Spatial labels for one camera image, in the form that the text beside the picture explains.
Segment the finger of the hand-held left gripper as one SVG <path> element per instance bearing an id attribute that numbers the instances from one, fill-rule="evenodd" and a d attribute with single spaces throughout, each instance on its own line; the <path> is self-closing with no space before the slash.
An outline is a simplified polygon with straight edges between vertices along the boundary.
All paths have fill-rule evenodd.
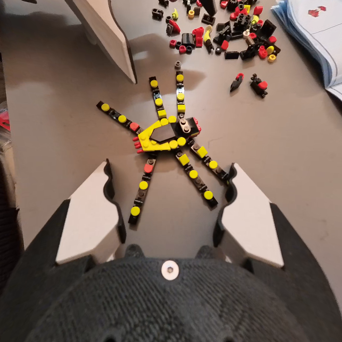
<path id="1" fill-rule="evenodd" d="M 112 2 L 107 0 L 65 0 L 71 11 L 83 24 L 90 41 L 99 45 L 134 83 L 137 76 L 129 41 L 117 23 Z"/>
<path id="2" fill-rule="evenodd" d="M 203 8 L 206 10 L 209 16 L 214 16 L 217 13 L 216 1 L 215 0 L 200 0 Z"/>

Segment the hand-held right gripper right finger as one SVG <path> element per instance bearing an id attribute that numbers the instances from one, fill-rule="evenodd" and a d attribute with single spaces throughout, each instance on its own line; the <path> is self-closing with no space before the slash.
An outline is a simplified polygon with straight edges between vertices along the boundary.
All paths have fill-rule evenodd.
<path id="1" fill-rule="evenodd" d="M 237 163 L 231 164 L 227 181 L 227 205 L 216 220 L 214 247 L 233 264 L 254 259 L 284 267 L 272 202 Z"/>

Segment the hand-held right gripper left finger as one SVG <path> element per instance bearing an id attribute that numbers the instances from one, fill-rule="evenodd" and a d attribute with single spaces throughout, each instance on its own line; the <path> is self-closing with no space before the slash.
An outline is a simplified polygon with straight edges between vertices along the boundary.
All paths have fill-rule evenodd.
<path id="1" fill-rule="evenodd" d="M 84 256 L 91 256 L 96 264 L 115 258 L 126 241 L 126 228 L 114 196 L 112 169 L 106 159 L 69 197 L 55 259 L 58 265 Z"/>

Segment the pile of lego pieces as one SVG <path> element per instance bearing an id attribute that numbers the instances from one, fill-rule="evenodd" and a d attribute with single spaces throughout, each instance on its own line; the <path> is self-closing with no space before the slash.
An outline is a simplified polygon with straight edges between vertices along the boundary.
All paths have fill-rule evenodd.
<path id="1" fill-rule="evenodd" d="M 189 19 L 200 16 L 203 8 L 200 1 L 182 2 Z M 263 6 L 257 6 L 256 3 L 257 1 L 220 1 L 220 8 L 228 11 L 229 19 L 216 24 L 214 36 L 211 35 L 215 16 L 203 13 L 201 22 L 205 27 L 197 27 L 190 33 L 181 32 L 177 23 L 178 11 L 174 8 L 172 14 L 165 17 L 166 34 L 169 37 L 180 36 L 180 40 L 171 39 L 169 47 L 177 49 L 179 54 L 191 54 L 195 49 L 205 47 L 209 54 L 224 54 L 225 60 L 245 61 L 259 56 L 269 63 L 276 61 L 281 51 L 276 46 L 276 26 L 268 19 L 260 19 Z"/>

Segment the yellow black lego spider model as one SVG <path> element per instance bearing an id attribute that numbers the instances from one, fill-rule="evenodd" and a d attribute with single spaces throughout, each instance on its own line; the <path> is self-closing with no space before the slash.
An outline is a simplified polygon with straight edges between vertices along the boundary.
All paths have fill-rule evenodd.
<path id="1" fill-rule="evenodd" d="M 142 180 L 139 184 L 139 190 L 130 211 L 128 223 L 131 225 L 137 224 L 139 220 L 155 169 L 156 160 L 161 152 L 171 152 L 175 156 L 190 181 L 211 208 L 217 205 L 217 200 L 212 191 L 208 189 L 207 185 L 199 177 L 198 172 L 190 164 L 190 159 L 182 151 L 182 147 L 188 146 L 201 162 L 211 170 L 212 174 L 220 181 L 227 185 L 229 184 L 228 173 L 208 155 L 205 147 L 198 145 L 194 140 L 200 134 L 201 127 L 195 117 L 186 118 L 184 74 L 182 71 L 176 71 L 175 81 L 177 116 L 168 117 L 164 108 L 159 83 L 155 76 L 149 78 L 150 89 L 158 114 L 158 121 L 146 129 L 143 129 L 138 123 L 129 120 L 125 115 L 120 114 L 107 103 L 99 101 L 96 105 L 102 113 L 106 114 L 120 126 L 134 133 L 135 137 L 133 138 L 133 142 L 136 152 L 138 154 L 147 154 L 148 156 L 148 160 L 144 166 Z"/>

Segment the black red lego hinge piece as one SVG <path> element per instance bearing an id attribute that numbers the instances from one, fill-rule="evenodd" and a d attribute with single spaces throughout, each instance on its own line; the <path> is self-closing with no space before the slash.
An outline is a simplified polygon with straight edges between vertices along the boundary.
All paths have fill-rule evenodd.
<path id="1" fill-rule="evenodd" d="M 251 77 L 251 88 L 254 90 L 254 92 L 260 96 L 262 99 L 264 99 L 267 96 L 267 87 L 268 83 L 266 81 L 262 81 L 257 74 L 253 74 Z"/>

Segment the lego instruction booklet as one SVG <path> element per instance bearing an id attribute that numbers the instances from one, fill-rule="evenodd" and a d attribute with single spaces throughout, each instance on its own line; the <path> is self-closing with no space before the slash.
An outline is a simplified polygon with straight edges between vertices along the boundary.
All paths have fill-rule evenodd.
<path id="1" fill-rule="evenodd" d="M 342 1 L 276 1 L 271 11 L 282 28 L 319 62 L 326 91 L 341 101 Z"/>

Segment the red printed plastic bag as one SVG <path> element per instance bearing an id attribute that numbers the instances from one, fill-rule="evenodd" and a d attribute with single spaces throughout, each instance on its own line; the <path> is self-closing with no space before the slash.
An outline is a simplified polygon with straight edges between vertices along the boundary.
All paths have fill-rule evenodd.
<path id="1" fill-rule="evenodd" d="M 7 101 L 0 104 L 0 151 L 5 152 L 12 145 L 11 126 Z"/>

